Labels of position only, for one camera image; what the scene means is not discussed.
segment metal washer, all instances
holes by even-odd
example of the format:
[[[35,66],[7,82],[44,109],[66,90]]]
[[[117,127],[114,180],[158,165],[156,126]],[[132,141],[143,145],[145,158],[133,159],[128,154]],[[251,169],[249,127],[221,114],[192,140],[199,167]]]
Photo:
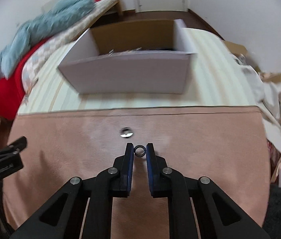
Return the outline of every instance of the metal washer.
[[[173,169],[171,169],[169,167],[165,167],[164,169],[162,169],[162,172],[164,174],[171,174],[173,172]]]
[[[200,178],[201,183],[208,184],[210,183],[210,179],[208,177],[201,177]]]
[[[108,169],[109,174],[115,174],[116,172],[118,172],[118,170],[115,167],[111,167]]]
[[[122,138],[130,138],[133,134],[133,130],[129,127],[124,127],[120,130],[120,136]]]
[[[78,177],[71,178],[71,183],[73,185],[80,183],[80,178],[78,178]]]

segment pink cloth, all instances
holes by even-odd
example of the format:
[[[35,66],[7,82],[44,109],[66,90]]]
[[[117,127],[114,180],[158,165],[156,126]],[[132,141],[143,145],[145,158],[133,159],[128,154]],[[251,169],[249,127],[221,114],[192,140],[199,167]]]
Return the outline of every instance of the pink cloth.
[[[120,129],[131,127],[130,139]],[[176,107],[17,116],[10,142],[25,136],[24,168],[4,179],[8,222],[19,227],[64,183],[112,166],[134,146],[153,143],[183,175],[210,177],[259,225],[270,186],[270,159],[257,107]],[[150,196],[146,159],[135,157],[128,199],[113,200],[112,239],[169,238],[166,199]]]

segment white cardboard box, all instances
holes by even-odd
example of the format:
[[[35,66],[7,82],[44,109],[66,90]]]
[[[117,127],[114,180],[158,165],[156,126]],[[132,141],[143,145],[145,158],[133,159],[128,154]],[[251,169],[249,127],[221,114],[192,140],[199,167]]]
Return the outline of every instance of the white cardboard box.
[[[88,29],[58,69],[79,93],[182,94],[197,55],[185,27],[182,20],[141,20]]]

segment black tripod clamp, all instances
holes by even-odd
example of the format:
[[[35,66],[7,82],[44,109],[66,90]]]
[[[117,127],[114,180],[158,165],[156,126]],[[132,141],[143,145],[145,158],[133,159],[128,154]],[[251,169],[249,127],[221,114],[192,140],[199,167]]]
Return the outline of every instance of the black tripod clamp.
[[[20,152],[27,144],[26,137],[20,137],[6,148],[0,149],[0,180],[23,168]]]
[[[133,144],[128,143],[125,154],[115,159],[113,167],[87,180],[71,178],[10,238],[78,239],[83,226],[82,239],[109,239],[113,197],[126,198],[130,194],[134,153],[139,156]],[[155,155],[151,143],[143,155],[151,196],[168,198],[170,239],[198,238],[191,201],[202,239],[270,239],[208,177],[184,177],[169,168],[163,157]]]
[[[201,239],[270,239],[210,178],[184,177],[146,147],[149,189],[154,198],[168,198],[170,239],[198,239],[194,205]]]

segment striped bedsheet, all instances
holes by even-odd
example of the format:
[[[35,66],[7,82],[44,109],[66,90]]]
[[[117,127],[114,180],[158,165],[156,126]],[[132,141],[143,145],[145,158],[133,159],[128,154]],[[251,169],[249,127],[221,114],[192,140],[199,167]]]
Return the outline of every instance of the striped bedsheet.
[[[47,59],[60,47],[74,41],[83,33],[95,18],[108,10],[117,0],[101,0],[95,3],[95,8],[70,28],[55,35],[42,45],[25,63],[22,71],[22,84],[26,93],[31,89],[37,73]]]
[[[186,28],[197,46],[198,57],[191,65],[192,80],[184,94],[78,94],[57,66],[73,46],[55,51],[38,73],[38,81],[18,115],[77,110],[182,106],[256,105],[245,76],[230,52],[214,34]]]

